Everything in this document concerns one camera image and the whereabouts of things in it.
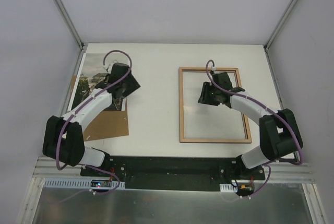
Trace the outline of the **blue wooden picture frame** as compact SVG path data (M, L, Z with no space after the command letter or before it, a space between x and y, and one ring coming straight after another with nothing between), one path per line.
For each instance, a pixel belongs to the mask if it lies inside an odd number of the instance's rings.
M246 135L248 139L246 141L241 140L231 140L227 142L225 139L222 140L213 140L212 142L208 142L205 140L204 142L199 142L197 139L186 139L184 138L184 113L183 113L183 80L182 80L182 72L183 71L191 71L191 72L206 72L204 67L180 67L179 68L179 108L180 108L180 142L182 143L201 143L201 144L251 144L252 137L251 131L249 127L248 118L244 116L244 124L246 125Z

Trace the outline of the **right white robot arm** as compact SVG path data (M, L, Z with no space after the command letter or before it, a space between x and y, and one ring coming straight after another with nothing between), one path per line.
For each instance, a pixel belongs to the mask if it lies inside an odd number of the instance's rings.
M259 165L279 160L296 165L299 162L285 159L294 152L301 154L303 142L294 113L289 109L273 110L251 97L243 88L233 87L226 72L207 72L210 79L204 82L198 103L219 106L220 104L239 111L259 127L259 145L237 157L235 174L247 179Z

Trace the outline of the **transparent plastic sheet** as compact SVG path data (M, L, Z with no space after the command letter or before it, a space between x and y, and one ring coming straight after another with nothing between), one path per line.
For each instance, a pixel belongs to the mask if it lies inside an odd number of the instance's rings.
M246 141L244 116L225 105L198 103L202 85L209 79L205 72L182 72L184 138L199 142L225 139Z

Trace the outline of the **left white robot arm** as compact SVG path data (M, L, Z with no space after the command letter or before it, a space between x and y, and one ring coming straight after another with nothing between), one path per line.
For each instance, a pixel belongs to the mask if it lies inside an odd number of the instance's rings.
M84 131L88 125L115 100L123 100L140 88L127 64L113 64L111 72L99 82L89 97L61 117L52 116L46 123L42 153L68 166L92 166L98 176L106 176L110 163L106 153L85 146Z

